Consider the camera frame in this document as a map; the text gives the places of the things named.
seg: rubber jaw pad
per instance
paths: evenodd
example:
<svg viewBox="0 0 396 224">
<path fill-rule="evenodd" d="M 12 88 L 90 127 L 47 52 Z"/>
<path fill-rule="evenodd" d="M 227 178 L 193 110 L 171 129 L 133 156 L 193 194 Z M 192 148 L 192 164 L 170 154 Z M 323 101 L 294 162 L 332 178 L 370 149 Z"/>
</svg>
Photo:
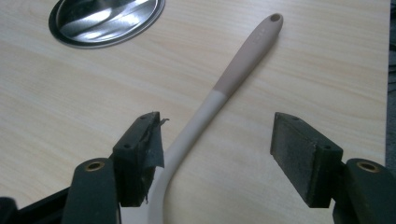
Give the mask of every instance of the rubber jaw pad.
<svg viewBox="0 0 396 224">
<path fill-rule="evenodd" d="M 343 149 L 303 120 L 276 113 L 271 154 L 309 207 L 329 207 Z"/>
</svg>

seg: light wood grain surface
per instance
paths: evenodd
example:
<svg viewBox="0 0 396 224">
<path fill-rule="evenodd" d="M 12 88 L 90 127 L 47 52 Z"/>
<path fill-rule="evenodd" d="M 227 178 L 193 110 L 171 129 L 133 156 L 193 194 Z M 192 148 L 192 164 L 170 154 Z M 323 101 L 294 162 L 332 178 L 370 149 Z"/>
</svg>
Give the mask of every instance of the light wood grain surface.
<svg viewBox="0 0 396 224">
<path fill-rule="evenodd" d="M 0 2 L 0 195 L 19 207 L 71 183 L 140 115 L 160 111 L 165 150 L 250 32 L 279 12 L 276 45 L 219 112 L 170 184 L 165 223 L 332 223 L 270 155 L 274 113 L 304 119 L 384 163 L 389 1 L 167 0 L 145 33 L 72 49 L 50 34 L 55 0 Z"/>
</svg>

